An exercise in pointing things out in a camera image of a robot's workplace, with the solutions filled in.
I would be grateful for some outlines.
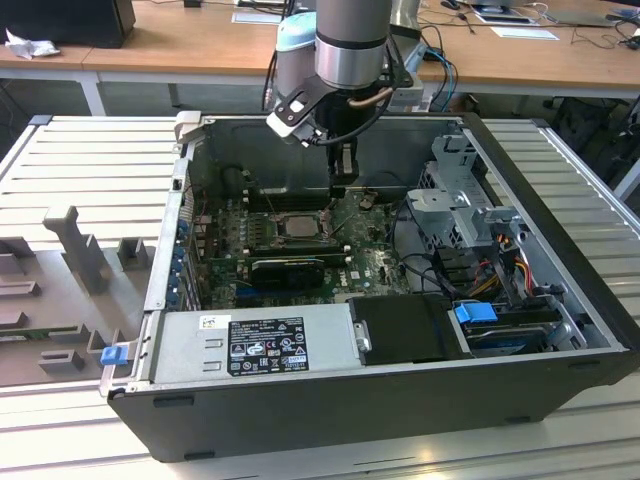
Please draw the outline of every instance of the computer case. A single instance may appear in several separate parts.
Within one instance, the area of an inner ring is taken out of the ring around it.
[[[5,29],[29,40],[120,48],[136,21],[131,0],[0,0]]]

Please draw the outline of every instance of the desk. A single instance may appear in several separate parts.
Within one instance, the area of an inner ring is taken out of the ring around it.
[[[549,3],[603,14],[615,6],[597,0]],[[550,28],[559,41],[500,38],[484,26],[476,26],[477,34],[472,35],[462,21],[446,16],[451,10],[436,1],[429,4],[433,11],[423,10],[423,21],[452,21],[440,30],[447,56],[460,74],[460,92],[602,98],[635,98],[640,93],[638,52],[622,46],[603,50],[586,42],[571,45],[573,29],[566,27]],[[77,81],[94,115],[106,113],[102,82],[262,84],[275,44],[274,25],[233,24],[231,5],[184,9],[181,2],[134,1],[134,8],[136,26],[122,49],[63,47],[60,57],[34,61],[2,50],[0,77]],[[478,23],[471,14],[468,17]],[[612,33],[610,29],[580,32],[596,41],[601,41],[601,34]],[[428,38],[436,37],[428,33]],[[429,94],[443,73],[438,64],[424,64],[419,76]]]

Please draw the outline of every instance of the red wire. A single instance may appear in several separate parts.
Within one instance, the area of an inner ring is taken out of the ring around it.
[[[484,262],[480,262],[480,265],[478,265],[478,268],[476,268],[476,279],[473,281],[473,284],[477,284],[478,280],[480,280],[480,269],[482,267],[484,267],[485,265],[491,265],[491,262],[489,260],[485,260]]]

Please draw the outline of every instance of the blue latch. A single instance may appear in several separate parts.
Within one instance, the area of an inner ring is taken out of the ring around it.
[[[126,365],[129,347],[126,345],[116,345],[102,349],[100,363],[102,365]]]
[[[463,303],[454,310],[459,323],[497,322],[493,306],[490,303]]]

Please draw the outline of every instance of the power supply label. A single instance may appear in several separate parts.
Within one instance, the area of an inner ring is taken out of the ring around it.
[[[309,370],[302,317],[229,322],[227,345],[234,377]]]

